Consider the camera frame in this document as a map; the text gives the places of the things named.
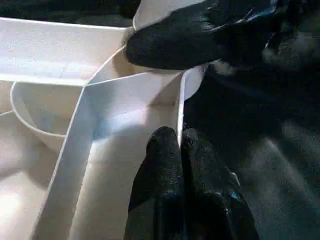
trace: black glove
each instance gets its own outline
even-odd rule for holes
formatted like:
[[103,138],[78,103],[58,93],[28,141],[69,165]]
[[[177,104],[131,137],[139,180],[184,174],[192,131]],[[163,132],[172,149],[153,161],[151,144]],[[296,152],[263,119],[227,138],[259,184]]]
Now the black glove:
[[257,240],[237,178],[194,129],[151,136],[133,183],[126,240]]
[[180,240],[185,234],[184,178],[177,135],[156,130],[133,182],[125,240]]

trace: white plastic tray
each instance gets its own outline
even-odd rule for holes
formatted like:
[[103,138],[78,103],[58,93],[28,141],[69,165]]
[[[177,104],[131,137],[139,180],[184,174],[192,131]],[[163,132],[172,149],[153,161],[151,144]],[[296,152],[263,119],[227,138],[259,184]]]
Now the white plastic tray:
[[128,63],[133,30],[0,18],[1,240],[122,239],[147,140],[181,140],[206,69]]

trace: white plastic surface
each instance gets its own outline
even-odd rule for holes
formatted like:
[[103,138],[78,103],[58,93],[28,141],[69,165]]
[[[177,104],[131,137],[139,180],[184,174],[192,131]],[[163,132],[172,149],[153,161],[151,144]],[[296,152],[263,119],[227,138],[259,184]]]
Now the white plastic surface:
[[59,152],[80,87],[16,82],[10,92],[14,113],[50,149]]
[[160,21],[174,10],[201,2],[204,0],[141,0],[133,18],[133,27],[139,30]]
[[0,114],[11,110],[10,89],[12,82],[0,80]]
[[169,126],[180,143],[205,71],[128,63],[132,31],[0,18],[0,240],[122,239],[148,138]]
[[0,17],[0,80],[84,86],[132,31]]
[[58,156],[11,112],[0,114],[0,239],[27,240]]
[[35,239],[122,239],[148,139],[157,128],[169,126],[180,140],[184,100],[195,93],[185,89],[198,89],[204,69],[184,75],[150,71],[84,89]]

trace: round plastic cup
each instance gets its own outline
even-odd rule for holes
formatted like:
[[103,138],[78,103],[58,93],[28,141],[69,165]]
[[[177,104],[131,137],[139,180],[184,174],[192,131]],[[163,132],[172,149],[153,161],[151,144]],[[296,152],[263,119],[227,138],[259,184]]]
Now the round plastic cup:
[[133,28],[139,30],[160,21],[174,10],[203,1],[204,0],[141,0],[140,6],[133,18]]
[[0,80],[0,114],[11,111],[10,89],[13,82]]
[[59,152],[82,88],[16,82],[11,106],[20,119],[48,148]]

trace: gloved hand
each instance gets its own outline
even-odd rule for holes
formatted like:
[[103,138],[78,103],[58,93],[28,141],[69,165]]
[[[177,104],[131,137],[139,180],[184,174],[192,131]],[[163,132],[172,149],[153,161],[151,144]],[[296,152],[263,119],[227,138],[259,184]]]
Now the gloved hand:
[[194,129],[156,130],[135,177],[126,240],[257,240],[235,175]]
[[138,30],[127,41],[126,56],[132,64],[167,70],[214,61],[227,75],[259,64],[313,68],[320,63],[319,2],[205,0]]

